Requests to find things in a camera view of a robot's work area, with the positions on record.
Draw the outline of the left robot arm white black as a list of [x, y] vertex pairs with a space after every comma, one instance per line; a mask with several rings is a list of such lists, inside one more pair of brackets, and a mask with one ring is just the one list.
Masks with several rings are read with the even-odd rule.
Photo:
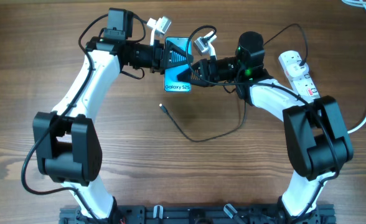
[[148, 68], [169, 78], [192, 60], [188, 38], [158, 41], [169, 28], [166, 17], [140, 20], [142, 28], [151, 29], [147, 45], [132, 39], [133, 22], [138, 19], [135, 13], [110, 8], [105, 18], [108, 22], [100, 34], [80, 44], [84, 63], [67, 94], [50, 112], [36, 114], [34, 145], [29, 151], [42, 175], [73, 194], [88, 223], [118, 223], [123, 218], [100, 177], [102, 150], [94, 127], [111, 84], [126, 65], [136, 70]]

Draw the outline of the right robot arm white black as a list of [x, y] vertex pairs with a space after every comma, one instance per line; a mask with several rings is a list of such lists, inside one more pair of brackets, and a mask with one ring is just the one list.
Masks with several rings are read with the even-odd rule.
[[217, 59], [214, 31], [182, 47], [188, 69], [178, 76], [197, 86], [235, 85], [240, 99], [261, 108], [284, 124], [289, 161], [294, 169], [289, 187], [281, 196], [290, 222], [310, 216], [325, 184], [338, 178], [354, 155], [340, 108], [331, 96], [302, 94], [280, 85], [264, 68], [266, 41], [248, 31], [238, 40], [235, 56]]

